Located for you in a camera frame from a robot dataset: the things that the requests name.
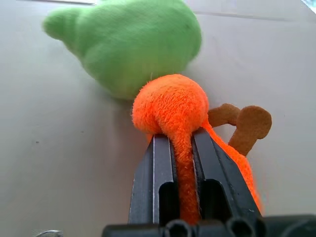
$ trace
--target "white table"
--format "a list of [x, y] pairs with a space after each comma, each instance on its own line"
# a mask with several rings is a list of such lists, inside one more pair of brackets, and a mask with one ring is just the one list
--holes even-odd
[[[316, 213], [316, 15], [299, 0], [187, 0], [203, 30], [184, 72], [212, 107], [273, 117], [248, 155], [267, 215]], [[115, 102], [41, 22], [61, 3], [0, 2], [0, 236], [99, 237], [127, 221], [146, 148]], [[216, 129], [226, 141], [233, 129]]]

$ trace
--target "felt ear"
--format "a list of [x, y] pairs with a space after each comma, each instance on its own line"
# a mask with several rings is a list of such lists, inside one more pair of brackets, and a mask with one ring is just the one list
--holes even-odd
[[228, 145], [246, 156], [257, 139], [266, 137], [272, 126], [272, 118], [268, 111], [258, 106], [243, 108], [237, 118], [236, 131]]
[[81, 8], [64, 8], [53, 11], [44, 19], [44, 31], [54, 39], [67, 42], [68, 37], [74, 36], [76, 19], [81, 11]]
[[240, 109], [231, 104], [223, 104], [220, 107], [208, 111], [208, 122], [212, 127], [224, 124], [236, 125]]

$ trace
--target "orange fuzzy fabric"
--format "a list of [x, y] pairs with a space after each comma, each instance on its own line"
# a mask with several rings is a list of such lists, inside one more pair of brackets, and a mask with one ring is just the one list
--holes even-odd
[[182, 75], [168, 75], [145, 85], [133, 105], [132, 118], [136, 128], [148, 138], [165, 134], [174, 151], [180, 198], [180, 218], [189, 224], [200, 220], [196, 193], [191, 136], [199, 127], [208, 131], [214, 141], [238, 165], [243, 178], [260, 208], [250, 165], [243, 155], [216, 135], [208, 122], [208, 99], [203, 89]]

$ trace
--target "plush toy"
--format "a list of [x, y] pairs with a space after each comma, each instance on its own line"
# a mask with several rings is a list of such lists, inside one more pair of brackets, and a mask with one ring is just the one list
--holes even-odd
[[182, 0], [106, 0], [59, 9], [43, 28], [122, 99], [134, 99], [152, 79], [184, 70], [201, 45], [198, 21]]
[[[268, 134], [272, 125], [271, 115], [257, 106], [242, 110], [230, 104], [212, 110], [208, 110], [208, 106], [206, 94], [196, 82], [182, 75], [169, 75], [145, 85], [135, 98], [132, 111], [135, 127], [145, 132], [148, 139], [163, 133], [171, 140], [179, 186], [180, 218], [190, 224], [200, 219], [191, 146], [192, 133], [199, 127], [203, 127], [237, 164], [261, 209], [245, 155], [257, 139]], [[213, 127], [227, 123], [237, 127], [228, 144], [213, 130]]]

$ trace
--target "green felt fabric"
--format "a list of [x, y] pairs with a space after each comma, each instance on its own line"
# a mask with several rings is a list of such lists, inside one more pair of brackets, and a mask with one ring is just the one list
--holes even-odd
[[106, 0], [59, 9], [43, 28], [122, 99], [134, 99], [151, 79], [184, 70], [201, 45], [198, 21], [181, 0]]

